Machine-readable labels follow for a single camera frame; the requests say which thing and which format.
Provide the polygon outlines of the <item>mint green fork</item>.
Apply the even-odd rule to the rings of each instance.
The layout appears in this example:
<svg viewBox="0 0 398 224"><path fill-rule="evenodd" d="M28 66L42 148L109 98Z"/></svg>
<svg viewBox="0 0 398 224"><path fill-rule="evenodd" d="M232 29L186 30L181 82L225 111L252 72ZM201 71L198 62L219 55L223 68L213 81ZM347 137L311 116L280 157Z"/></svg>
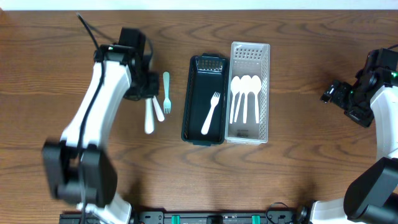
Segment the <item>mint green fork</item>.
<svg viewBox="0 0 398 224"><path fill-rule="evenodd" d="M170 89L170 73L169 72L164 72L163 73L163 83L164 83L164 113L165 114L170 114L171 108L172 108L172 103L169 98L169 89Z"/></svg>

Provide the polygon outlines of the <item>white spoon group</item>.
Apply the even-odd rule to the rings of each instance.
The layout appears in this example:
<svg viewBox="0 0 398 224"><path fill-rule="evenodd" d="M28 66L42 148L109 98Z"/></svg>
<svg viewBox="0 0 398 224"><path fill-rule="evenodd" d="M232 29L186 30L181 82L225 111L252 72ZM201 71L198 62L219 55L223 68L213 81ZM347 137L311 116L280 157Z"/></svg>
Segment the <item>white spoon group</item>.
<svg viewBox="0 0 398 224"><path fill-rule="evenodd" d="M156 113L158 121L163 122L165 120L165 116L163 114L162 108L160 107L156 96L154 96L152 98L152 102L154 104L154 109L155 109L155 113Z"/></svg>

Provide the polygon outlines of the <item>white fork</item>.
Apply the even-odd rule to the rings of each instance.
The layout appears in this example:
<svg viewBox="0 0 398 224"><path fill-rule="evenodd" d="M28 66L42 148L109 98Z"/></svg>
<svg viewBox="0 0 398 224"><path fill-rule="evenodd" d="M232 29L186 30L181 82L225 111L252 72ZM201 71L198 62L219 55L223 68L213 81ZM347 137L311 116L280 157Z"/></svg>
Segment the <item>white fork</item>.
<svg viewBox="0 0 398 224"><path fill-rule="evenodd" d="M144 131L146 134L152 134L154 132L154 113L153 113L153 106L152 106L152 99L146 99L146 114L145 114L145 124L144 124Z"/></svg>
<svg viewBox="0 0 398 224"><path fill-rule="evenodd" d="M211 119L213 117L213 113L214 113L215 107L219 103L220 95L221 95L221 93L214 92L213 96L211 97L210 109L209 109L208 115L206 116L205 122L203 123L202 129L201 129L201 134L202 135L207 135L208 134L208 131L209 131L209 128L210 128L210 124L211 124Z"/></svg>

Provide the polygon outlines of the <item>white spoon crossed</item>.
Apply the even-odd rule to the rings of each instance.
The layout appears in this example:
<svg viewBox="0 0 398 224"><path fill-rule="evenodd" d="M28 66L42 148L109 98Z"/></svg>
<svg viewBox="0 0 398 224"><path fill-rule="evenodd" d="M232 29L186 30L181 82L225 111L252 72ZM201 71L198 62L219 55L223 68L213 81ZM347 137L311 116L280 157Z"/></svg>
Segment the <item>white spoon crossed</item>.
<svg viewBox="0 0 398 224"><path fill-rule="evenodd" d="M235 109L234 122L237 122L240 105L241 105L241 98L246 91L246 87L248 86L249 79L250 79L249 75L244 75L239 79L239 84L238 84L239 98L238 98L238 102L237 102L236 109Z"/></svg>
<svg viewBox="0 0 398 224"><path fill-rule="evenodd" d="M232 100L231 100L231 109L230 109L230 116L229 116L229 123L233 123L233 118L234 118L234 102L235 102L235 97L239 93L239 85L240 85L240 78L238 76L235 76L232 81L231 81L231 92L232 92Z"/></svg>

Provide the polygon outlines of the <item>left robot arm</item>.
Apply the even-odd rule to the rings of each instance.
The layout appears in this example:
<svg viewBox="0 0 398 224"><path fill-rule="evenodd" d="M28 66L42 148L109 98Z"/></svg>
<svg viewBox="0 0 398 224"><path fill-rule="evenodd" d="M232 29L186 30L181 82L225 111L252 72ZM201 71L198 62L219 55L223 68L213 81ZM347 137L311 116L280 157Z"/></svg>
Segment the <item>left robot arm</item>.
<svg viewBox="0 0 398 224"><path fill-rule="evenodd" d="M136 223L132 205L117 193L118 175L106 153L110 130L123 99L146 102L145 132L154 131L152 99L159 75L149 70L152 55L139 29L122 28L118 42L100 45L93 76L81 105L59 142L42 149L53 198L77 205L80 222L92 214L101 223Z"/></svg>

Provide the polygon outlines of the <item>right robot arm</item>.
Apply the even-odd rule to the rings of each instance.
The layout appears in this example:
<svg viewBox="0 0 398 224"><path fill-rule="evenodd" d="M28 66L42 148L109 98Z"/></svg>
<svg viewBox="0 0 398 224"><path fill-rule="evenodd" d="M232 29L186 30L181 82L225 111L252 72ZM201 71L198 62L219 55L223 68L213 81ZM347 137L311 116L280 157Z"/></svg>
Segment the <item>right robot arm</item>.
<svg viewBox="0 0 398 224"><path fill-rule="evenodd" d="M372 50L350 85L334 80L321 96L362 127L376 124L376 162L336 200L316 201L300 222L397 223L397 51Z"/></svg>

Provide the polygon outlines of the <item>black plastic basket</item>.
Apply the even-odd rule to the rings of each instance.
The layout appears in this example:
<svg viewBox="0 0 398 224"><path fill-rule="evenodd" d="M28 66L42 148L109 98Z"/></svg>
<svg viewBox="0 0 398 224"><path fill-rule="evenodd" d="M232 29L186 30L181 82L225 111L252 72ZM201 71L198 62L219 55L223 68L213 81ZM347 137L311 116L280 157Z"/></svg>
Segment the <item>black plastic basket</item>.
<svg viewBox="0 0 398 224"><path fill-rule="evenodd" d="M226 91L229 60L223 55L203 53L190 59L181 138L194 145L222 144L226 123ZM201 130L211 111L211 97L219 94L206 134Z"/></svg>

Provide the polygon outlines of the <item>clear plastic basket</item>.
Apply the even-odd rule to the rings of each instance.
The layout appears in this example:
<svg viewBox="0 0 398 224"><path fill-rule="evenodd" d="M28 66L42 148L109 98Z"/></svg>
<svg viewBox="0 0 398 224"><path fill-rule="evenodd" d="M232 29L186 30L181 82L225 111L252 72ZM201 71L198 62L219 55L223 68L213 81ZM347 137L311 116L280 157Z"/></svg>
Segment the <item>clear plastic basket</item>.
<svg viewBox="0 0 398 224"><path fill-rule="evenodd" d="M271 69L271 46L263 43L233 42L231 44L231 58L229 63L227 115L225 127L225 139L235 144L265 144L268 141L269 125L269 81ZM259 97L259 124L255 117L255 97L252 92L252 82L248 94L248 116L246 124L243 123L244 95L241 98L241 105L237 122L230 124L229 116L231 109L231 81L235 76L241 78L249 75L251 78L257 75L261 79L261 91ZM235 106L238 102L239 93L235 97Z"/></svg>

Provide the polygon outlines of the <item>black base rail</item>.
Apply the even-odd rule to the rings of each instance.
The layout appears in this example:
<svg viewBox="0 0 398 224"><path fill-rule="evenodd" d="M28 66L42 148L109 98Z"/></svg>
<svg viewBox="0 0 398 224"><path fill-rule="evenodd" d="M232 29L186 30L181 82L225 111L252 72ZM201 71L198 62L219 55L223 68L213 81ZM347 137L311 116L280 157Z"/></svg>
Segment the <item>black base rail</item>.
<svg viewBox="0 0 398 224"><path fill-rule="evenodd" d="M134 212L132 224L286 224L309 223L310 208L300 206L297 210L282 202L273 203L264 212L216 212L172 213L166 211Z"/></svg>

